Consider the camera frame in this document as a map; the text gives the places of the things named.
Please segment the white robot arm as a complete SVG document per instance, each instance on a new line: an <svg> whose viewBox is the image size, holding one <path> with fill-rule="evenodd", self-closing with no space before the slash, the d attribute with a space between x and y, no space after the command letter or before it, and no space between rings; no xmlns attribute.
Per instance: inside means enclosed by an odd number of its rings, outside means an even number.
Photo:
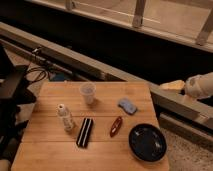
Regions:
<svg viewBox="0 0 213 171"><path fill-rule="evenodd" d="M189 77L186 81L175 80L160 85L163 90L184 93L194 99L206 99L213 96L213 72Z"/></svg>

